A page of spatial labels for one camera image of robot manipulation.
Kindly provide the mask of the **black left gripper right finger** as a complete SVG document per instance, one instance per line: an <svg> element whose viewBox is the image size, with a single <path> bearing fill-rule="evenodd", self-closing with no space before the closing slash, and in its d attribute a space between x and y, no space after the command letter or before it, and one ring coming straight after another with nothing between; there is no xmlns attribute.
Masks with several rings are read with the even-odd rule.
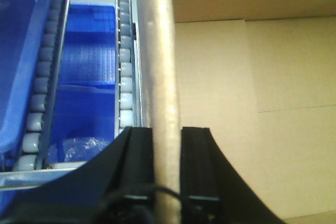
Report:
<svg viewBox="0 0 336 224"><path fill-rule="evenodd" d="M181 130L182 223L283 223L247 185L220 150L210 129Z"/></svg>

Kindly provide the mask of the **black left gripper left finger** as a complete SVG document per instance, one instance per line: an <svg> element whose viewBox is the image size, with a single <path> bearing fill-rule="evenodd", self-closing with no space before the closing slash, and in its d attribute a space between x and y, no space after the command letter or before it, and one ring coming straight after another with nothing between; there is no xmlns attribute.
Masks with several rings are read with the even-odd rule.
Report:
<svg viewBox="0 0 336 224"><path fill-rule="evenodd" d="M152 183L152 129L128 127L79 168L16 191L1 213L1 223L88 223L107 194Z"/></svg>

